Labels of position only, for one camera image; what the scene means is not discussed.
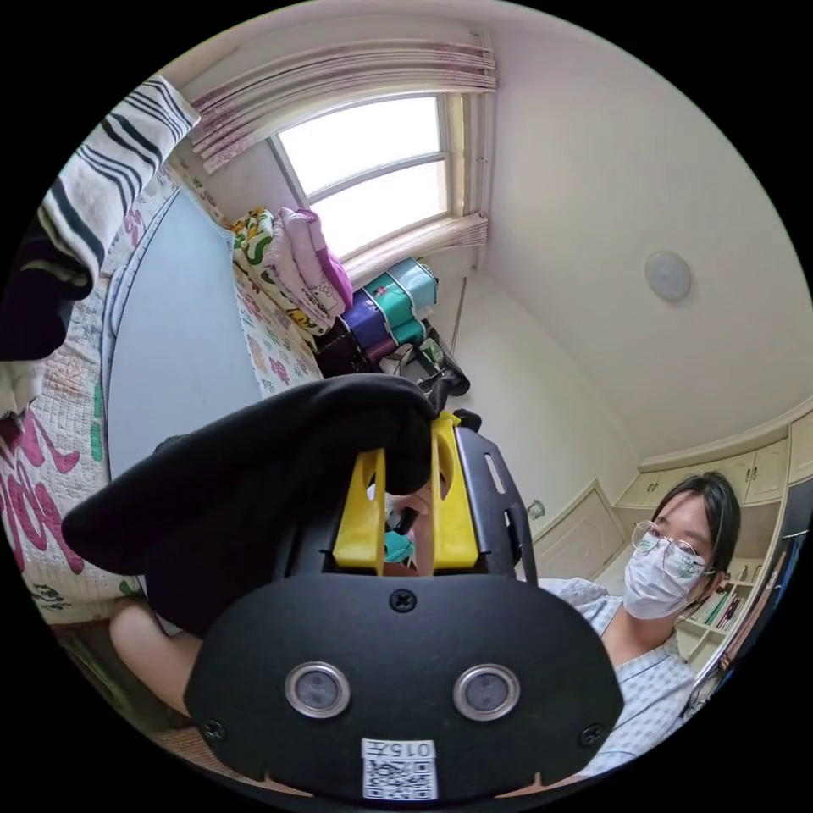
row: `screw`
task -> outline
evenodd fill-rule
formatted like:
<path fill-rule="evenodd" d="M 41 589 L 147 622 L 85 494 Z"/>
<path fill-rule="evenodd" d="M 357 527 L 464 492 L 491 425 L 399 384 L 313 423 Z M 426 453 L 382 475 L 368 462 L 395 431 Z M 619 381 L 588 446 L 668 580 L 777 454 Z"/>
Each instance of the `screw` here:
<path fill-rule="evenodd" d="M 396 590 L 390 596 L 390 607 L 395 612 L 412 612 L 417 603 L 418 599 L 411 590 Z"/>
<path fill-rule="evenodd" d="M 203 736 L 215 743 L 222 743 L 226 739 L 226 729 L 219 720 L 208 720 L 203 725 Z"/>
<path fill-rule="evenodd" d="M 584 748 L 590 748 L 604 739 L 604 726 L 596 722 L 592 726 L 587 726 L 578 735 L 578 744 Z"/>

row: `storage box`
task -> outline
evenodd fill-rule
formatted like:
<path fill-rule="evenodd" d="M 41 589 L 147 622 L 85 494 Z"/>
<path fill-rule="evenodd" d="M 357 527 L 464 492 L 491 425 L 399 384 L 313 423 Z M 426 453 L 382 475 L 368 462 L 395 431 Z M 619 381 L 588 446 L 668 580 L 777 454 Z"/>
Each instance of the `storage box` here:
<path fill-rule="evenodd" d="M 316 363 L 326 379 L 375 371 L 375 365 L 362 354 L 355 336 L 340 318 L 327 334 L 318 337 Z"/>
<path fill-rule="evenodd" d="M 417 260 L 410 257 L 394 265 L 387 274 L 409 295 L 413 316 L 438 304 L 438 280 Z"/>
<path fill-rule="evenodd" d="M 420 342 L 426 338 L 426 328 L 423 322 L 418 322 L 417 319 L 410 319 L 408 322 L 398 325 L 397 328 L 393 328 L 392 334 L 395 337 L 396 347 L 420 344 Z"/>
<path fill-rule="evenodd" d="M 391 328 L 397 328 L 415 318 L 415 309 L 409 293 L 390 274 L 381 274 L 369 285 L 365 285 L 364 290 L 381 308 Z"/>
<path fill-rule="evenodd" d="M 388 356 L 391 352 L 397 349 L 398 345 L 395 343 L 395 339 L 392 336 L 387 337 L 384 341 L 380 341 L 378 344 L 373 345 L 372 347 L 367 347 L 364 350 L 364 355 L 371 361 L 371 362 L 378 362 L 384 356 Z"/>
<path fill-rule="evenodd" d="M 384 312 L 362 288 L 353 296 L 353 307 L 342 317 L 362 348 L 367 349 L 390 338 Z"/>

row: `ceiling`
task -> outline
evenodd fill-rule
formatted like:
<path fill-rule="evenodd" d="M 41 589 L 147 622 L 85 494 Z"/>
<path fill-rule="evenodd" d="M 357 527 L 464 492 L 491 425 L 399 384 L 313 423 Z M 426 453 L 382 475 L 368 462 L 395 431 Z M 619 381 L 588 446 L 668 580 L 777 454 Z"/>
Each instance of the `ceiling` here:
<path fill-rule="evenodd" d="M 753 429 L 813 395 L 813 318 L 794 249 L 725 136 L 605 43 L 494 30 L 487 271 L 614 409 L 642 458 Z M 644 282 L 679 253 L 678 306 Z"/>

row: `hand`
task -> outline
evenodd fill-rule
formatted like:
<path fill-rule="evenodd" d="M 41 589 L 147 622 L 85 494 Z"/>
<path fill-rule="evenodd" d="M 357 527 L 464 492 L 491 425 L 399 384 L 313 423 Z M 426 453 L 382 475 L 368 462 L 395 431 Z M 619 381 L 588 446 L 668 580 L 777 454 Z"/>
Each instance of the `hand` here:
<path fill-rule="evenodd" d="M 423 486 L 420 491 L 415 494 L 409 494 L 402 497 L 393 496 L 392 506 L 398 512 L 403 512 L 406 508 L 412 508 L 418 512 L 419 516 L 426 517 L 429 515 L 429 508 L 432 505 L 432 492 L 429 484 Z"/>
<path fill-rule="evenodd" d="M 445 494 L 445 484 L 441 482 L 441 493 Z M 433 574 L 433 536 L 432 536 L 432 490 L 429 483 L 415 494 L 394 496 L 392 505 L 396 511 L 412 508 L 418 512 L 412 524 L 412 539 L 415 542 L 415 567 L 419 576 Z"/>

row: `woman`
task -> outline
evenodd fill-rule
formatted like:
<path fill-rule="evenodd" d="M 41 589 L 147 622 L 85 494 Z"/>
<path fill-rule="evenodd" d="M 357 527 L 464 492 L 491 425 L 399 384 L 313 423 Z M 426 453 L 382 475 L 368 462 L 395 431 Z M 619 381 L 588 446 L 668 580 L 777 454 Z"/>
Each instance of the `woman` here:
<path fill-rule="evenodd" d="M 425 572 L 421 562 L 431 545 L 428 490 L 393 502 L 396 510 L 411 507 L 418 512 L 413 525 L 415 560 Z M 678 651 L 675 624 L 727 578 L 739 525 L 739 503 L 725 477 L 689 477 L 663 498 L 652 521 L 641 523 L 633 533 L 623 596 L 611 596 L 582 578 L 539 580 L 542 589 L 575 607 L 601 636 L 625 704 L 595 758 L 578 776 L 559 784 L 641 756 L 677 727 L 695 675 Z M 201 641 L 186 633 L 168 637 L 147 605 L 133 600 L 122 603 L 110 634 L 128 668 L 165 703 L 185 713 L 183 693 Z M 537 778 L 508 795 L 544 789 Z"/>

